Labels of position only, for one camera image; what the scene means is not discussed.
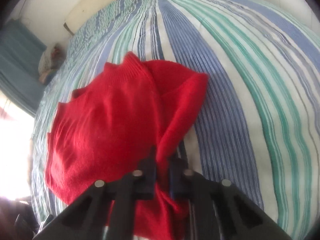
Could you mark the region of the blue green striped bedspread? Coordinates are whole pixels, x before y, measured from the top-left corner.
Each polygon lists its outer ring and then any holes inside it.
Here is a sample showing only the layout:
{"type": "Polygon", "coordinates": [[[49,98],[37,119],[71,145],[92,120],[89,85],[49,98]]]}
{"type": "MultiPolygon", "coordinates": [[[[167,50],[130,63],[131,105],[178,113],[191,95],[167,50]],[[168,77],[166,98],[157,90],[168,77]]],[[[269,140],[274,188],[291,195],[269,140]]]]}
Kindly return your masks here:
{"type": "Polygon", "coordinates": [[[292,238],[319,217],[319,37],[261,0],[115,0],[69,42],[35,118],[31,201],[38,222],[66,205],[44,182],[57,104],[126,52],[209,75],[181,149],[207,179],[229,179],[292,238]]]}

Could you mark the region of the teal curtain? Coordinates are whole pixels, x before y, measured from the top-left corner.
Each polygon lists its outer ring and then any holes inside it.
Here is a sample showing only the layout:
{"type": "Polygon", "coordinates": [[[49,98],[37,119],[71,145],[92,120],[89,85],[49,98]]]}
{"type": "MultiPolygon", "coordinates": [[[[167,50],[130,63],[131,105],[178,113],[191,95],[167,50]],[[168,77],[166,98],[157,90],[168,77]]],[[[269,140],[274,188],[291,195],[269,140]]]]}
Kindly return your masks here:
{"type": "Polygon", "coordinates": [[[19,20],[10,20],[1,29],[1,92],[31,116],[35,116],[45,89],[38,71],[45,50],[19,20]]]}

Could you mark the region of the pile of clothes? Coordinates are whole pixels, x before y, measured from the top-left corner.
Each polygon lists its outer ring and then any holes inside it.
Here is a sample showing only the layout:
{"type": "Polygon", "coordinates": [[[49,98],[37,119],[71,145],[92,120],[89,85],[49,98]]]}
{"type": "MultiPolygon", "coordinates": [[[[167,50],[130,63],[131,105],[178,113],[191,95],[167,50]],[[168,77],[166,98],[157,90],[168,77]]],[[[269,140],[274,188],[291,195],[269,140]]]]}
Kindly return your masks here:
{"type": "Polygon", "coordinates": [[[65,59],[66,52],[60,43],[49,45],[42,53],[39,61],[38,72],[40,83],[48,85],[65,59]]]}

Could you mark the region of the red sweater with white bunny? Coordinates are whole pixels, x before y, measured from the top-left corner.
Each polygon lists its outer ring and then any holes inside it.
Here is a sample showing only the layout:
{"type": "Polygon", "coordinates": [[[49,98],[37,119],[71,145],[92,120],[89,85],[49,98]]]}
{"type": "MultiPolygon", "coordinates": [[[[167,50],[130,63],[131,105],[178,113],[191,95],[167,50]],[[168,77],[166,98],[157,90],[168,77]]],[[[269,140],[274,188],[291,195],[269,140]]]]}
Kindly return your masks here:
{"type": "Polygon", "coordinates": [[[168,194],[168,159],[194,124],[207,85],[207,74],[171,61],[127,53],[121,64],[106,63],[88,86],[58,104],[47,135],[47,186],[71,204],[95,181],[132,172],[155,147],[156,196],[137,203],[134,233],[182,239],[189,207],[168,194]]]}

